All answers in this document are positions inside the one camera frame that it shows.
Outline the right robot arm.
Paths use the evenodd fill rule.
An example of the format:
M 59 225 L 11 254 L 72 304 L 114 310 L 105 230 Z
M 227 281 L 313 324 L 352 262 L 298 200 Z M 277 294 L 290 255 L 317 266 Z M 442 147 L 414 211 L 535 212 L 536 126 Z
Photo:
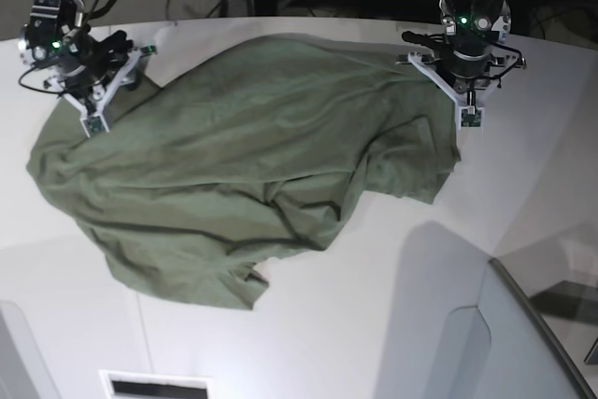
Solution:
M 101 41 L 91 36 L 91 21 L 105 16 L 117 0 L 90 10 L 84 0 L 33 0 L 21 29 L 19 53 L 31 72 L 51 70 L 58 94 L 97 99 L 129 60 L 133 41 L 117 31 Z

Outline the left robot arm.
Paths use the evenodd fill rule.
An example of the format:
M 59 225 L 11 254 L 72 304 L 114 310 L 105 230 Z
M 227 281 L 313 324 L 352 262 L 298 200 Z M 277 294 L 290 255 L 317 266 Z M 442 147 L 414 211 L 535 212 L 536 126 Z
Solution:
M 456 93 L 484 90 L 525 66 L 519 50 L 505 44 L 512 14 L 507 0 L 439 0 L 444 49 L 438 69 Z

